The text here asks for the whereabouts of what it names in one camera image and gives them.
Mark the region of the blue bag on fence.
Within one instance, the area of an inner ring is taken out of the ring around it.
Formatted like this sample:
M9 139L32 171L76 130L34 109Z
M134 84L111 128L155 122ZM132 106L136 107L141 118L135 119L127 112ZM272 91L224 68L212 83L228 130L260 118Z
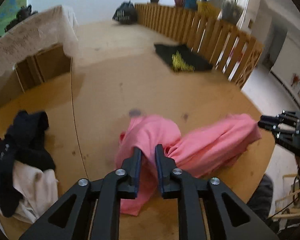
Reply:
M185 0L185 9L198 10L197 0Z

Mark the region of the dark navy garment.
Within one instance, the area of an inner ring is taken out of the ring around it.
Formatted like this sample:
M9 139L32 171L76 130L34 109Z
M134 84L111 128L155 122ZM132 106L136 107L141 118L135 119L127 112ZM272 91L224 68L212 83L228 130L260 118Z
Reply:
M35 161L53 161L44 146L48 128L45 111L32 114L19 111L0 144L0 167L7 169L16 160L28 165Z

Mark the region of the dark teapot set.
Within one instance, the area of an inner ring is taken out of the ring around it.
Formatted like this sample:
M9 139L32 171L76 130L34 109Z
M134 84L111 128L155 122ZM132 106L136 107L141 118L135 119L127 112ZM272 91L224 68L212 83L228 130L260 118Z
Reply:
M5 32L8 32L15 25L27 19L28 17L36 14L38 11L32 10L32 5L28 5L27 7L21 7L21 9L17 12L15 19L11 20L11 22L6 25Z

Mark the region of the black sports drawstring bag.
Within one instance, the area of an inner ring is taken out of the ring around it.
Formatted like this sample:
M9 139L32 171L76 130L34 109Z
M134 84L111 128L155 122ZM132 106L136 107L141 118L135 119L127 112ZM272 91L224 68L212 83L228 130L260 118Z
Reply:
M119 22L120 24L134 24L138 22L138 13L134 4L129 2L123 2L115 11L112 20Z

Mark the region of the yellow plastic basket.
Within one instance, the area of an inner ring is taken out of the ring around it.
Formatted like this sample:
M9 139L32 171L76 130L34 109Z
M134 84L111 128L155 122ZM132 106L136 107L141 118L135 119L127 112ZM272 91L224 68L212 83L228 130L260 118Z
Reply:
M215 7L213 4L205 1L197 1L198 14L207 17L217 18L221 12L220 8Z

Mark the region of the wooden low table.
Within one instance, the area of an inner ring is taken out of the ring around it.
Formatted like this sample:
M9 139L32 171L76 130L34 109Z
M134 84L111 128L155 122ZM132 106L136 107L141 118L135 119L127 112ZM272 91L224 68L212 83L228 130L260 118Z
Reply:
M70 72L72 58L66 56L61 44L54 44L26 57L15 65L23 92L55 77Z

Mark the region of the potted spider plant grey pot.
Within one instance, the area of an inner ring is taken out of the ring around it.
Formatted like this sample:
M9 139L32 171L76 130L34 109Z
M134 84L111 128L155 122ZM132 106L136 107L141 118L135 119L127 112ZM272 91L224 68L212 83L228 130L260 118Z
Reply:
M239 4L240 0L225 0L222 7L222 20L237 25L243 7Z

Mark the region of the folded black sport shirt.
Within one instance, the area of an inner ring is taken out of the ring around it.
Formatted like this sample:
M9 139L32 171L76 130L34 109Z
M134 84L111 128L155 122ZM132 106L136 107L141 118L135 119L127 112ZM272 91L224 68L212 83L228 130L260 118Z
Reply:
M185 44L172 46L155 43L154 49L174 72L207 72L212 70L212 65L206 59L193 53Z

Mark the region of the cream knit sweater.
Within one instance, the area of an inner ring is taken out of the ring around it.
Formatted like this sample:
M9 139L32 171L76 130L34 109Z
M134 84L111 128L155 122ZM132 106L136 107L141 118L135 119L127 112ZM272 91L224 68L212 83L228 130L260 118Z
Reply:
M55 169L52 160L0 167L0 215L33 224L58 200Z

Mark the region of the pink t-shirt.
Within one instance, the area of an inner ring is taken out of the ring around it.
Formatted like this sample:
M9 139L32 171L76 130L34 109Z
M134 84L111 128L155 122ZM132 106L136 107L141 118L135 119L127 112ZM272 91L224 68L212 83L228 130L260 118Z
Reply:
M186 135L181 135L175 122L159 115L131 118L127 130L120 134L115 166L121 167L137 147L143 152L141 178L137 198L122 200L121 213L137 216L157 189L157 145L163 146L165 156L174 159L178 168L199 178L233 165L261 137L257 122L247 114L229 115Z

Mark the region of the wooden slat fence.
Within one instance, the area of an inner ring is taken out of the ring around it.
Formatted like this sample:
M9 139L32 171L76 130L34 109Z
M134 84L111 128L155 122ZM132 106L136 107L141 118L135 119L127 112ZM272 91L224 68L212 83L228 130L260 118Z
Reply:
M239 88L243 88L262 54L262 43L255 37L215 17L151 3L136 3L135 8L140 25L187 45Z

